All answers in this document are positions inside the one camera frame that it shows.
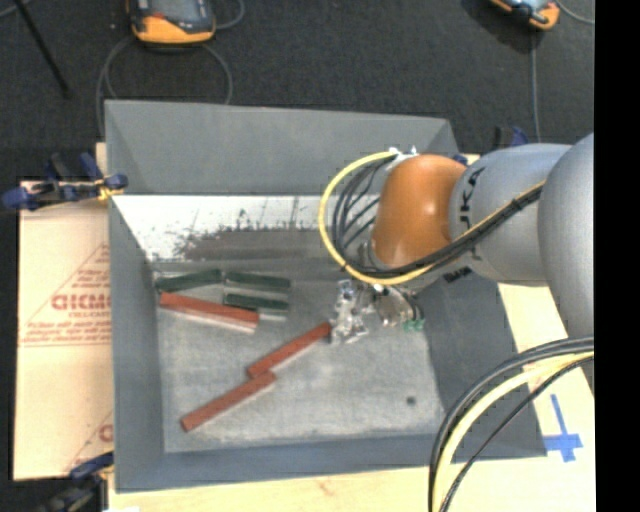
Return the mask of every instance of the black carpet floor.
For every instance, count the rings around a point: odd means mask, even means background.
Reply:
[[[234,0],[216,0],[220,22]],[[593,18],[595,0],[563,5]],[[124,0],[32,0],[27,8],[68,82],[65,99],[25,20],[0,0],[0,189],[41,176],[54,151],[100,140],[97,83],[130,34]],[[413,114],[448,119],[461,151],[492,148],[496,126],[572,144],[594,131],[595,26],[561,14],[533,32],[488,0],[246,0],[213,48],[233,77],[231,104]],[[220,64],[203,50],[138,45],[113,59],[122,98],[222,102]],[[29,510],[64,482],[10,482],[15,379],[16,223],[0,214],[0,510]]]

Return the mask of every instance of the clamp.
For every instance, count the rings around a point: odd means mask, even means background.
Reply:
[[[69,170],[58,153],[51,156],[45,166],[45,179],[31,187],[16,187],[2,194],[2,204],[10,210],[34,211],[39,208],[84,199],[107,199],[121,192],[129,184],[124,174],[105,177],[97,162],[88,152],[80,155],[80,165],[86,175],[81,182],[65,182]]]

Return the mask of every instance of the blue tape cross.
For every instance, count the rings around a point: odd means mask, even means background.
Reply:
[[[576,448],[582,448],[582,441],[580,441],[580,436],[578,434],[569,434],[567,432],[567,426],[564,423],[564,418],[562,417],[562,411],[560,411],[560,404],[558,403],[558,397],[556,395],[551,395],[551,402],[553,403],[553,409],[556,412],[556,418],[558,418],[560,431],[562,433],[554,436],[543,436],[542,440],[547,452],[550,452],[551,450],[558,450],[561,453],[562,460],[564,462],[572,462],[576,460],[573,450]]]

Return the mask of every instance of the red wooden stick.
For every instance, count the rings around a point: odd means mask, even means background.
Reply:
[[[249,377],[255,378],[296,354],[301,353],[330,333],[331,324],[324,322],[249,366],[247,368],[247,374]]]
[[[185,432],[189,432],[190,430],[199,427],[214,416],[227,411],[231,407],[256,394],[258,391],[269,387],[275,382],[275,380],[276,376],[272,372],[264,372],[258,375],[255,379],[248,380],[228,393],[218,398],[214,398],[202,407],[199,407],[195,411],[183,416],[180,420],[182,429]]]
[[[173,311],[211,318],[241,327],[256,328],[260,320],[260,315],[255,311],[225,306],[224,304],[195,299],[177,293],[163,292],[160,295],[160,306]]]

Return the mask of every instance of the orange device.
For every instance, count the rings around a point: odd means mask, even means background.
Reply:
[[[134,35],[150,46],[192,46],[215,33],[208,0],[126,0],[126,8]]]
[[[540,30],[549,30],[560,15],[558,4],[549,0],[491,0],[491,3],[514,16],[526,18]]]

